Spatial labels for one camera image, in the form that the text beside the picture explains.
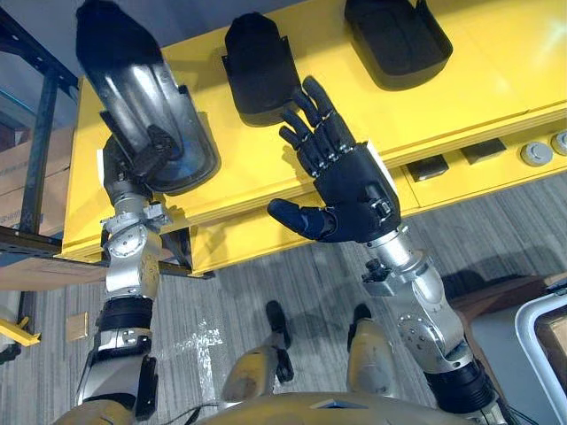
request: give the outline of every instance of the metal bracket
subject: metal bracket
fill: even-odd
[[[29,322],[28,317],[24,317],[20,323],[14,324],[4,319],[0,319],[0,334],[13,339],[26,347],[38,344],[41,341],[42,334],[28,334],[23,328]]]
[[[79,89],[77,77],[1,7],[0,51],[20,56],[43,75],[53,70],[58,87],[71,98],[70,88]]]
[[[0,252],[51,258],[61,252],[61,241],[0,226]]]
[[[187,228],[161,235],[161,240],[165,247],[174,254],[180,266],[192,270],[193,264],[191,261],[189,230]]]

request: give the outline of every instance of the gray carpet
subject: gray carpet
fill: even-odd
[[[511,275],[566,270],[566,219],[563,174],[407,223],[454,297]],[[387,304],[368,299],[359,284],[368,259],[353,243],[311,244],[220,270],[209,281],[165,277],[152,323],[159,406],[150,423],[168,421],[220,393],[237,357],[268,335],[263,308],[270,299],[283,305],[294,338],[295,380],[276,391],[345,390],[348,324],[353,308],[366,301],[394,343],[403,398],[431,405]],[[65,318],[88,311],[92,335],[103,290],[87,285],[38,294],[35,329],[43,341],[0,367],[0,423],[50,423],[69,409],[91,341],[66,343]]]

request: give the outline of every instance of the yellow table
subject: yellow table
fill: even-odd
[[[409,90],[379,89],[358,58],[344,24],[345,0],[312,0],[270,13],[288,35],[299,75],[328,90],[357,140],[371,139],[393,171],[404,214],[567,169],[555,155],[542,168],[517,152],[532,136],[548,141],[567,128],[567,6],[562,0],[431,0],[454,45],[446,68]],[[221,154],[221,170],[202,186],[165,197],[173,230],[191,226],[195,270],[203,272],[304,243],[265,213],[273,197],[318,202],[310,179],[278,126],[247,127],[234,107],[221,63],[227,28],[165,48],[178,82],[186,84]],[[82,82],[61,256],[99,259],[99,221],[113,214],[97,178],[96,150],[110,134],[87,81]],[[458,151],[503,136],[500,157],[469,166]],[[408,162],[444,153],[450,170],[415,183]]]

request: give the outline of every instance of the round gray button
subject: round gray button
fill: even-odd
[[[551,139],[551,146],[559,155],[567,155],[567,130],[554,135]]]
[[[553,158],[553,151],[541,142],[531,142],[522,148],[522,159],[529,166],[544,166]]]

